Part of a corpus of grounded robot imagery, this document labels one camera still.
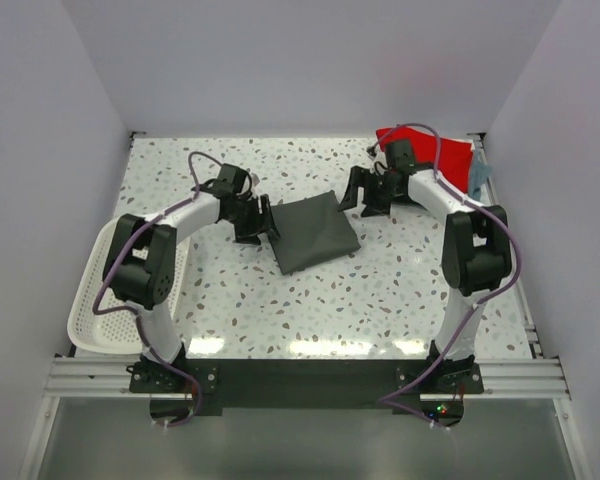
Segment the grey t shirt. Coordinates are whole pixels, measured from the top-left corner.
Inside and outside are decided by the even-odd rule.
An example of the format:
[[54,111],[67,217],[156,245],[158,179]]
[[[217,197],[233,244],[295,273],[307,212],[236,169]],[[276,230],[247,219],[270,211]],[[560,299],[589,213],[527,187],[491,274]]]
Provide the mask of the grey t shirt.
[[346,256],[360,249],[358,237],[333,190],[275,205],[272,217],[279,233],[270,241],[283,275]]

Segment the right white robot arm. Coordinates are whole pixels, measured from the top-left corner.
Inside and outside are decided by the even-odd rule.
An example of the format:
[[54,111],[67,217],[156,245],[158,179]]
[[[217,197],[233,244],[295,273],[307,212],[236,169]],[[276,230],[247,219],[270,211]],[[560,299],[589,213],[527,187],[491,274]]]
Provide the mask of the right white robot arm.
[[423,207],[443,227],[441,268],[449,286],[442,326],[430,353],[437,358],[425,369],[428,386],[449,392],[461,380],[454,361],[474,355],[479,320],[486,303],[502,292],[513,270],[506,210],[486,206],[453,186],[439,169],[442,144],[434,160],[420,162],[407,140],[384,147],[385,167],[353,166],[339,209],[364,205],[364,217],[388,215],[398,203]]

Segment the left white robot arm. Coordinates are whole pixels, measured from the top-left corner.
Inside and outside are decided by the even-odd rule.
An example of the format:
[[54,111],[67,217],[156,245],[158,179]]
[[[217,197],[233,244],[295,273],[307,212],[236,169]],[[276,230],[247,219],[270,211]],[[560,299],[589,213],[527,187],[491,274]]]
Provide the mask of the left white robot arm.
[[180,390],[187,380],[187,368],[176,361],[183,343],[167,306],[176,250],[218,222],[230,223],[240,244],[259,245],[262,235],[280,237],[269,196],[254,193],[249,172],[230,164],[221,166],[217,177],[196,182],[176,204],[148,216],[124,214],[115,224],[93,313],[106,313],[100,308],[106,290],[123,303],[134,317],[142,355],[156,363],[151,378],[165,392]]

